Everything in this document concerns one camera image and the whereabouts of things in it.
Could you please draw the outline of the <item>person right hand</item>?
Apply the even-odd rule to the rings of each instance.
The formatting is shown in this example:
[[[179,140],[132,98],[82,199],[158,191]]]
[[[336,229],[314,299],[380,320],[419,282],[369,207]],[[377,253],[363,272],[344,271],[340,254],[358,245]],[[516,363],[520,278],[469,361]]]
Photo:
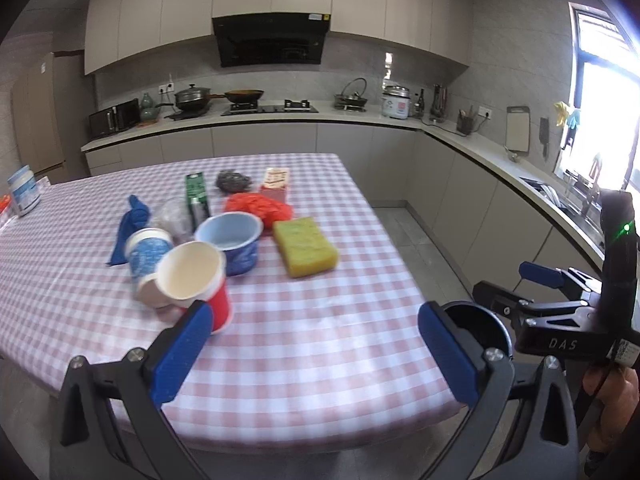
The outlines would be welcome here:
[[[639,401],[639,381],[628,367],[612,370],[596,398],[603,403],[600,422],[590,431],[588,446],[592,452],[611,451],[624,432]]]

